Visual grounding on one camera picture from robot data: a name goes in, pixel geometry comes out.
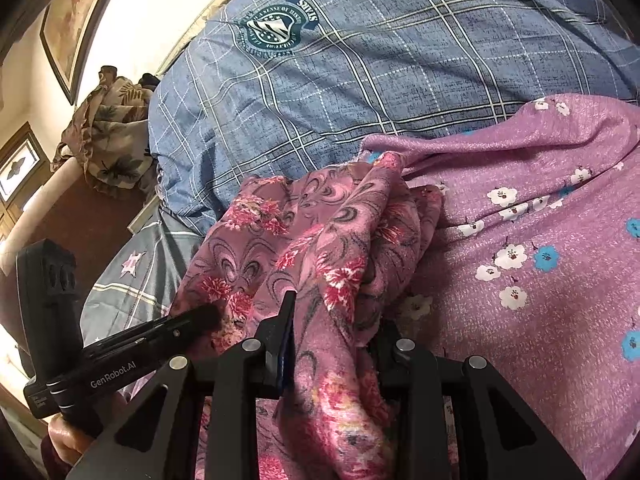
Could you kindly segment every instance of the white wall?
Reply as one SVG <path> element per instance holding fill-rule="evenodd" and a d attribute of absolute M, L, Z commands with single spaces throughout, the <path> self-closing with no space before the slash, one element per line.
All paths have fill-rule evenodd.
<path fill-rule="evenodd" d="M 28 120 L 31 87 L 31 53 L 35 27 L 29 28 L 14 44 L 2 65 L 2 98 L 0 110 L 0 146 Z"/>
<path fill-rule="evenodd" d="M 82 102 L 95 88 L 102 65 L 116 66 L 119 75 L 134 82 L 145 72 L 155 73 L 174 44 L 210 1 L 111 0 L 89 50 L 78 101 Z M 51 158 L 60 142 L 60 134 L 70 121 L 73 107 L 60 89 L 44 53 L 38 36 L 41 22 L 42 16 L 31 28 L 35 34 L 30 36 L 33 68 L 27 115 L 44 152 Z M 5 91 L 5 109 L 9 104 L 7 97 Z"/>

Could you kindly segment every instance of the embroidered logo patch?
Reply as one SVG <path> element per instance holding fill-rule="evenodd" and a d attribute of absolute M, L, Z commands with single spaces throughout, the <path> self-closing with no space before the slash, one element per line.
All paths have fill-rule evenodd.
<path fill-rule="evenodd" d="M 246 15 L 238 25 L 242 31 L 242 46 L 257 57 L 277 57 L 291 54 L 300 44 L 302 31 L 318 26 L 316 10 L 305 0 L 286 0 L 284 4 L 263 7 Z"/>

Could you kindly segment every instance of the gray checked fabric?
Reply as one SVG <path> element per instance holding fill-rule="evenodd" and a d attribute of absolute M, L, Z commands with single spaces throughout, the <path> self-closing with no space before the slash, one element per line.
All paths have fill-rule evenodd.
<path fill-rule="evenodd" d="M 557 92 L 636 102 L 640 53 L 602 0 L 232 0 L 149 111 L 161 193 L 201 233 L 247 176 L 448 136 Z"/>
<path fill-rule="evenodd" d="M 121 248 L 84 302 L 80 327 L 89 345 L 165 316 L 202 237 L 156 209 Z"/>

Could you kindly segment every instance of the picture frame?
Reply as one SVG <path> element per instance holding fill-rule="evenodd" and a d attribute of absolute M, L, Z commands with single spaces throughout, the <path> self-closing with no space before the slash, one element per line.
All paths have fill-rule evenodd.
<path fill-rule="evenodd" d="M 110 0 L 52 0 L 40 41 L 69 104 L 78 100 L 80 78 L 104 9 Z"/>

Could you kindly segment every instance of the metal screw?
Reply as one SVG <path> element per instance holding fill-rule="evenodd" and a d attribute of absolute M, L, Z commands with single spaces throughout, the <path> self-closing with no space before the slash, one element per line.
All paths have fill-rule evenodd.
<path fill-rule="evenodd" d="M 476 370 L 482 370 L 486 367 L 486 359 L 479 355 L 472 355 L 469 358 L 469 366 L 475 368 Z"/>
<path fill-rule="evenodd" d="M 242 350 L 244 350 L 245 352 L 255 352 L 256 350 L 260 349 L 260 346 L 262 346 L 262 343 L 260 343 L 260 341 L 258 341 L 257 339 L 251 338 L 242 341 Z"/>
<path fill-rule="evenodd" d="M 177 355 L 169 361 L 169 366 L 174 370 L 182 370 L 187 364 L 189 361 L 184 355 Z"/>
<path fill-rule="evenodd" d="M 396 341 L 396 348 L 401 352 L 410 352 L 415 348 L 415 343 L 410 339 L 398 339 Z"/>

